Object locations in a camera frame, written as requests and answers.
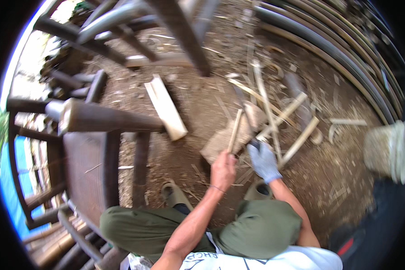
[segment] bracelet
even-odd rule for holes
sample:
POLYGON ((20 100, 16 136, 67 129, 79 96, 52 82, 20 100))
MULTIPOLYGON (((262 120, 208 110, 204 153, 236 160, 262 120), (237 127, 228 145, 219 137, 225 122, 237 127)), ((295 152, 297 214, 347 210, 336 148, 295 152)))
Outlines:
POLYGON ((224 194, 227 194, 225 191, 221 190, 219 187, 217 187, 215 185, 210 185, 209 187, 214 187, 215 189, 218 189, 218 190, 222 191, 224 194))

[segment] gray work glove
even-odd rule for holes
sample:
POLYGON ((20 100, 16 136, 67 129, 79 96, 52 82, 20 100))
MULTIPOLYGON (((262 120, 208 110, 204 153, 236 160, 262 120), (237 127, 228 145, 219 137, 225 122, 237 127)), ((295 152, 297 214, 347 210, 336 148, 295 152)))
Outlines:
POLYGON ((255 146, 248 144, 247 150, 255 172, 264 179, 266 184, 282 178, 278 170, 275 154, 270 150, 267 143, 259 142, 259 151, 255 146))

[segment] olive green pants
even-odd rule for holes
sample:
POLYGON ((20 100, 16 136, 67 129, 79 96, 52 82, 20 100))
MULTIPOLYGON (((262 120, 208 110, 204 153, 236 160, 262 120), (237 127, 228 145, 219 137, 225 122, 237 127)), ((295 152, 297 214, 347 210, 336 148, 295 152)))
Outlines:
MULTIPOLYGON (((291 206, 278 200, 243 200, 237 220, 211 230, 225 254, 269 259, 297 241, 302 219, 291 206)), ((132 209, 111 207, 101 216, 104 237, 129 252, 156 262, 168 239, 186 215, 173 208, 132 209)), ((204 235, 193 252, 215 252, 204 235)))

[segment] knife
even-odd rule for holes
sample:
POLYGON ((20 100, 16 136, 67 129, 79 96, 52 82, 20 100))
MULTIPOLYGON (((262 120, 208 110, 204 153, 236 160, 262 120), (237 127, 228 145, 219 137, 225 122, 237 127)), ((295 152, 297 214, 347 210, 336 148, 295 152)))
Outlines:
POLYGON ((255 138, 255 136, 256 136, 257 133, 258 133, 258 130, 257 130, 256 128, 254 129, 254 128, 250 125, 248 111, 246 110, 246 108, 245 108, 245 106, 244 106, 244 102, 243 102, 243 101, 245 100, 245 99, 244 99, 243 92, 242 92, 241 89, 238 88, 237 86, 233 85, 233 87, 234 87, 235 93, 236 93, 237 98, 238 98, 238 104, 239 104, 239 105, 241 106, 241 108, 243 109, 244 116, 246 117, 246 121, 247 121, 247 125, 248 125, 248 127, 249 127, 249 130, 250 130, 250 134, 252 134, 252 136, 253 136, 253 138, 250 140, 249 144, 252 145, 252 146, 254 146, 255 148, 257 148, 258 151, 259 151, 259 140, 257 140, 257 139, 255 138))

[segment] red object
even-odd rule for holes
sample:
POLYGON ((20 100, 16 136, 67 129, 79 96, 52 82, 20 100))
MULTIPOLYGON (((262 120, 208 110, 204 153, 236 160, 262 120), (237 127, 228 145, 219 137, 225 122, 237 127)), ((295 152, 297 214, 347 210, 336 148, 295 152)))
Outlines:
POLYGON ((341 247, 341 249, 337 252, 337 254, 339 256, 344 255, 344 253, 349 250, 349 248, 352 246, 353 243, 354 243, 354 239, 351 238, 350 240, 348 240, 348 242, 345 243, 345 245, 343 245, 341 247))

